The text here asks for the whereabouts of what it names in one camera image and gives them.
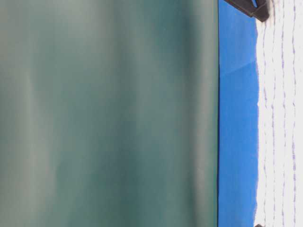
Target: green cloth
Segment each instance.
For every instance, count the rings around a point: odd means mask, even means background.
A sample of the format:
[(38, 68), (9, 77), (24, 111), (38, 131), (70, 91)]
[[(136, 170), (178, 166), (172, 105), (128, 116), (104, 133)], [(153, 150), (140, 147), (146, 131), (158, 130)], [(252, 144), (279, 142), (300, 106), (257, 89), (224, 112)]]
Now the green cloth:
[(215, 227), (213, 0), (0, 0), (0, 226)]

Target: blue strip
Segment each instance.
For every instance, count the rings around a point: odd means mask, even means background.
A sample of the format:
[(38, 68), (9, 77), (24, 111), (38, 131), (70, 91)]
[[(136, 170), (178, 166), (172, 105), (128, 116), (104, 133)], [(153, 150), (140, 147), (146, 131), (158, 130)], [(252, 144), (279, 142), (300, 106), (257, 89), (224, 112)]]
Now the blue strip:
[(252, 227), (258, 177), (255, 19), (219, 0), (219, 227)]

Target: white textured surface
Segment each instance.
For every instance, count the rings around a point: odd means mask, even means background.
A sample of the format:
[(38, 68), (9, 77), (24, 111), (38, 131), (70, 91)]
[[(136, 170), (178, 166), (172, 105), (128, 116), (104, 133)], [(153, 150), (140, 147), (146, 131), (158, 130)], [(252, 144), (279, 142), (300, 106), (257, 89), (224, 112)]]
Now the white textured surface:
[(270, 18), (257, 21), (255, 225), (303, 227), (303, 1), (268, 3)]

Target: black plastic piece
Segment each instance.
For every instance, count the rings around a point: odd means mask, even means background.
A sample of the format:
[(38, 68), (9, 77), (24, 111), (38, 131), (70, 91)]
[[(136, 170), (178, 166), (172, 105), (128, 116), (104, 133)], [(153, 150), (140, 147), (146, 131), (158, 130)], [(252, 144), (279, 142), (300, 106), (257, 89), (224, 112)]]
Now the black plastic piece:
[(249, 17), (255, 17), (259, 21), (266, 21), (269, 17), (266, 0), (256, 0), (257, 7), (252, 0), (224, 0), (245, 13)]

